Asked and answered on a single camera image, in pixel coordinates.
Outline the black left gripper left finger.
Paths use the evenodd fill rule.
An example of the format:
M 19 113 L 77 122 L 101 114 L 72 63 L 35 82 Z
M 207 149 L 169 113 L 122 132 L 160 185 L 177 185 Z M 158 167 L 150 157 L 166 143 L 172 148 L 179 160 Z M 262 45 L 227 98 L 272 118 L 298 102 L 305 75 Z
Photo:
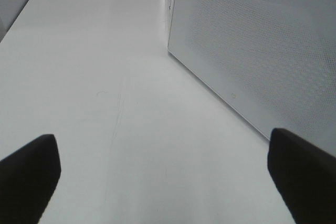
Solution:
M 38 223 L 57 187 L 56 138 L 41 135 L 1 160 L 1 223 Z

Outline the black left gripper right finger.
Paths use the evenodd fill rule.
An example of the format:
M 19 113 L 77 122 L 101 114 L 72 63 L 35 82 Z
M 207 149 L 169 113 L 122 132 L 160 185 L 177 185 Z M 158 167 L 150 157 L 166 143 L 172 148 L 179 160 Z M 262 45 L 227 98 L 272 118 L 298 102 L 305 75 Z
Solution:
M 286 129 L 273 129 L 267 168 L 295 223 L 335 223 L 334 156 Z

